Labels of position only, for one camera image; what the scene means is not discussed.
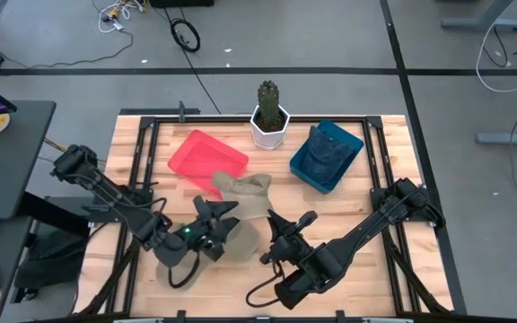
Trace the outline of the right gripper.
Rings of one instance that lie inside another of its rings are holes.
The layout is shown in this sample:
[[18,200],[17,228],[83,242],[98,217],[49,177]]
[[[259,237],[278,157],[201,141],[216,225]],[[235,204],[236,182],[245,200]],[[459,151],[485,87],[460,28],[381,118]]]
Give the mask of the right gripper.
[[301,231],[317,220],[318,214],[315,211],[306,212],[296,224],[289,224],[272,209],[267,212],[272,238],[268,252],[259,258],[263,265],[285,261],[297,265],[314,251],[314,247],[306,241]]

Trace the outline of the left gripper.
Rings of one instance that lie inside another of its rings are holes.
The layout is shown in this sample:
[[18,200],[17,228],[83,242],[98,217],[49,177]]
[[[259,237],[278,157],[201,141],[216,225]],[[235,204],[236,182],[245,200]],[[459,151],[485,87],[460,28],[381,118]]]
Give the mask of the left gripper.
[[202,252],[216,261],[224,253],[223,245],[229,233],[240,222],[236,218],[219,219],[238,205],[237,201],[211,201],[209,206],[202,196],[196,196],[197,219],[180,226],[175,234],[182,238],[188,250]]

